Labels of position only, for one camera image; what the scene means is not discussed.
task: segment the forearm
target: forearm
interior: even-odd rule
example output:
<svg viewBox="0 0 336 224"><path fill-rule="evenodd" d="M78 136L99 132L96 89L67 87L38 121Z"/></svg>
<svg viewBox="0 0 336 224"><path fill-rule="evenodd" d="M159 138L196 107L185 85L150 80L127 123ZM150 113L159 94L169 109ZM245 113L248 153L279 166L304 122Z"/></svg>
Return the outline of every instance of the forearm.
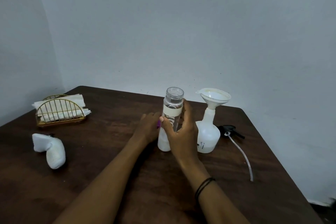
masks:
<svg viewBox="0 0 336 224"><path fill-rule="evenodd" d="M194 192L204 180L210 177L199 160L193 163L180 163L180 166ZM198 201L209 224L249 223L214 181L203 189Z"/></svg>
<svg viewBox="0 0 336 224"><path fill-rule="evenodd" d="M85 188L54 224L105 224L114 220L128 177L145 145L132 140Z"/></svg>

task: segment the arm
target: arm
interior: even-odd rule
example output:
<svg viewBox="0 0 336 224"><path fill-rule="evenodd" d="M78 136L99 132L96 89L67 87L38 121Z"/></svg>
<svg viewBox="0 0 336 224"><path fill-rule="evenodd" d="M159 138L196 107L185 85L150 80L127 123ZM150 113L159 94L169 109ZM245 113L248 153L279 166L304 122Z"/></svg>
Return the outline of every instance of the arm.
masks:
<svg viewBox="0 0 336 224"><path fill-rule="evenodd" d="M190 182L192 189L196 192L201 183L211 176L197 156L198 129L190 104L186 100L183 102L183 123L179 131L174 132L167 118L160 117L160 121L166 131L173 155ZM249 223L215 181L210 182L203 189L198 199L209 224Z"/></svg>
<svg viewBox="0 0 336 224"><path fill-rule="evenodd" d="M141 117L133 136L122 151L61 213L53 224L113 223L128 177L147 144L158 136L160 114Z"/></svg>

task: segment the white funnel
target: white funnel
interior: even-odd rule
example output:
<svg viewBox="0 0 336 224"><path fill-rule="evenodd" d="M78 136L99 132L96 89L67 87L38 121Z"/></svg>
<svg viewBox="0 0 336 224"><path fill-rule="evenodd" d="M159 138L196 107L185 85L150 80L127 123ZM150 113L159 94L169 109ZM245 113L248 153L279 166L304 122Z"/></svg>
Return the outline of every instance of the white funnel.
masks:
<svg viewBox="0 0 336 224"><path fill-rule="evenodd" d="M217 106L229 102L231 96L225 91L213 89L213 88L204 88L196 91L196 94L200 94L204 101L208 104L208 108L214 110Z"/></svg>

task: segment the bottle label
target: bottle label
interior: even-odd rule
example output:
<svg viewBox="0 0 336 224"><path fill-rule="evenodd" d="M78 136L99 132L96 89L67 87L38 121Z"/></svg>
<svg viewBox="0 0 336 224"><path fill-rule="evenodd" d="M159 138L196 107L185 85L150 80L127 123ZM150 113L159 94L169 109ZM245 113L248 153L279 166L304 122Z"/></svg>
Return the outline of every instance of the bottle label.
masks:
<svg viewBox="0 0 336 224"><path fill-rule="evenodd" d="M163 113L166 116L176 117L176 116L179 116L181 112L182 112L182 107L178 109L172 109L172 108L167 107L166 105L163 105Z"/></svg>

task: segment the hand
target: hand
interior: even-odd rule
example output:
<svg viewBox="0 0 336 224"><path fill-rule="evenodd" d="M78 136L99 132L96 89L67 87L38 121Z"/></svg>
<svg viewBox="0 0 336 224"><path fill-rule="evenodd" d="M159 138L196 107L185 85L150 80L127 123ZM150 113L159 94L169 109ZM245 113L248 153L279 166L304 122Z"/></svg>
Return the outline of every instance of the hand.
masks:
<svg viewBox="0 0 336 224"><path fill-rule="evenodd" d="M187 100L183 100L182 127L174 132L173 126L166 117L160 117L162 128L165 130L171 152L180 165L198 162L197 136L198 129L194 121L193 112Z"/></svg>
<svg viewBox="0 0 336 224"><path fill-rule="evenodd" d="M157 128L159 117L159 112L143 114L130 141L141 141L147 145L157 139L159 135L159 129Z"/></svg>

